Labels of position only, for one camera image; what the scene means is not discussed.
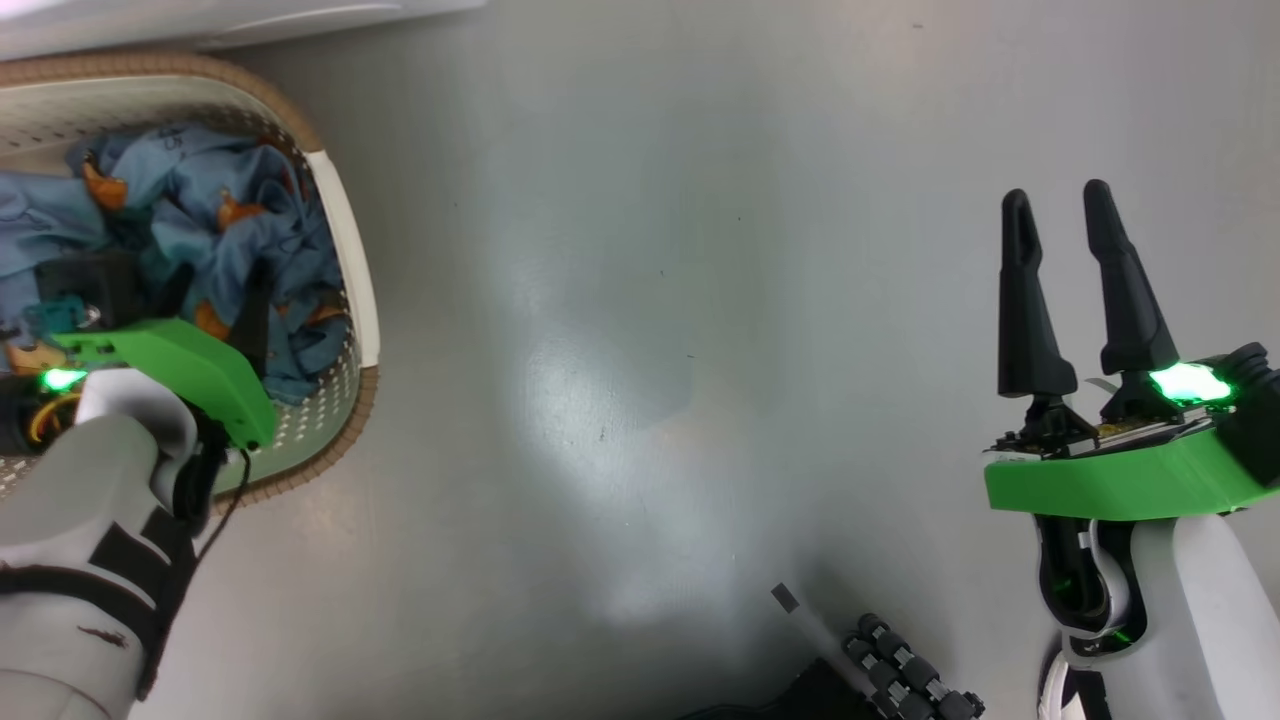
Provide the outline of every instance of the woven basket rim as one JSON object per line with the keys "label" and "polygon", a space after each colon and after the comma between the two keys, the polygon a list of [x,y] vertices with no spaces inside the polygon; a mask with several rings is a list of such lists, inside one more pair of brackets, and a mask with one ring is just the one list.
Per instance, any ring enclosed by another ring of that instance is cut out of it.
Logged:
{"label": "woven basket rim", "polygon": [[[351,450],[351,446],[356,445],[356,439],[365,430],[365,423],[369,421],[369,416],[374,413],[374,396],[376,393],[378,366],[361,368],[360,392],[356,395],[356,404],[352,406],[351,414],[347,415],[347,420],[343,423],[342,429],[338,430],[338,434],[329,441],[329,445],[324,450],[312,455],[306,462],[289,468],[283,473],[275,473],[274,475],[251,482],[241,497],[239,507],[262,502],[269,497],[275,497],[310,483],[320,477],[320,473],[324,473],[338,462]],[[234,489],[218,493],[214,497],[214,515],[227,512],[234,496]]]}
{"label": "woven basket rim", "polygon": [[101,53],[0,63],[0,90],[86,79],[197,77],[239,90],[276,115],[303,152],[324,150],[302,111],[279,90],[239,65],[184,53]]}

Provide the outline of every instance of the perforated basket wall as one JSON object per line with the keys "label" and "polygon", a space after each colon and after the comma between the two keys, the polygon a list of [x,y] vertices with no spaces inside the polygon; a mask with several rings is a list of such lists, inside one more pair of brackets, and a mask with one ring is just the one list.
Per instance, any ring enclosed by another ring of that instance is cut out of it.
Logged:
{"label": "perforated basket wall", "polygon": [[[275,88],[229,63],[196,55],[113,54],[0,64],[0,170],[84,136],[198,119],[266,136],[316,181],[342,261],[352,332],[340,360],[300,406],[276,405],[275,442],[253,451],[246,503],[294,488],[333,465],[360,436],[378,387],[378,322],[364,247],[342,183],[320,138]],[[0,459],[0,501],[38,460]],[[219,477],[218,510],[243,473]]]}

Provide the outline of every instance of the blue clothing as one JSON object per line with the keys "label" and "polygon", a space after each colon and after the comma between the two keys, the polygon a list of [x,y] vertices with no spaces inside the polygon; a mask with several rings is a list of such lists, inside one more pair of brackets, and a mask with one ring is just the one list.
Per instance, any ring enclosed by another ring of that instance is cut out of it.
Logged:
{"label": "blue clothing", "polygon": [[[128,184],[124,209],[104,218],[84,187],[82,161],[92,151],[102,176]],[[338,359],[349,320],[335,315],[308,324],[311,313],[342,288],[342,269],[317,192],[293,163],[253,138],[227,136],[198,123],[142,135],[108,135],[77,143],[67,155],[76,178],[0,173],[0,320],[9,342],[31,342],[23,319],[38,301],[31,269],[61,254],[120,247],[138,255],[143,284],[156,291],[182,263],[196,273],[182,314],[193,318],[207,300],[232,325],[244,282],[259,258],[274,273],[266,378],[276,400],[297,404]],[[219,232],[225,197],[265,211]]]}

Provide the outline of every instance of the black strap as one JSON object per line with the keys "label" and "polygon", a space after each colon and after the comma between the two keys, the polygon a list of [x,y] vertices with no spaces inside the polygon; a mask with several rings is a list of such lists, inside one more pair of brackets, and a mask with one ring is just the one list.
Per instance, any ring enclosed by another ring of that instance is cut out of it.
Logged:
{"label": "black strap", "polygon": [[102,536],[88,564],[115,573],[138,585],[151,602],[157,605],[169,577],[169,564],[116,524]]}
{"label": "black strap", "polygon": [[169,642],[169,630],[178,616],[182,601],[187,598],[187,588],[196,574],[196,548],[187,529],[173,515],[156,507],[142,528],[142,537],[154,542],[169,555],[170,566],[164,591],[156,597],[155,621],[160,629],[160,642],[156,651],[147,656],[147,664],[138,678],[138,700],[143,701],[151,693],[160,670],[160,660]]}
{"label": "black strap", "polygon": [[0,565],[0,596],[13,593],[61,594],[95,605],[138,637],[146,661],[138,678],[137,698],[146,700],[155,684],[178,609],[196,574],[196,550],[187,527],[163,507],[156,507],[142,528],[142,537],[168,556],[156,555],[119,525],[113,524],[93,550],[90,564],[136,584],[155,602],[155,610],[110,580],[67,568]]}
{"label": "black strap", "polygon": [[1073,670],[1071,676],[1075,678],[1075,692],[1080,697],[1084,716],[1089,720],[1111,720],[1111,707],[1107,705],[1107,685],[1102,680],[1102,673]]}
{"label": "black strap", "polygon": [[151,541],[161,552],[168,555],[170,562],[173,562],[180,548],[186,547],[191,550],[191,533],[173,515],[165,512],[163,507],[156,507],[151,511],[147,524],[142,527],[142,537]]}
{"label": "black strap", "polygon": [[83,570],[47,565],[0,568],[0,596],[24,592],[61,594],[96,605],[132,630],[148,656],[156,650],[160,635],[154,611],[131,591],[110,580]]}

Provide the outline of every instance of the white cabinet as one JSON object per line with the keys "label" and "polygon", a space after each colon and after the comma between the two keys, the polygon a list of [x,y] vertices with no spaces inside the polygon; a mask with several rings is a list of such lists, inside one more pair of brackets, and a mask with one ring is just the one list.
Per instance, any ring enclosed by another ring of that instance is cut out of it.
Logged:
{"label": "white cabinet", "polygon": [[0,0],[0,60],[164,44],[216,50],[447,13],[485,0]]}

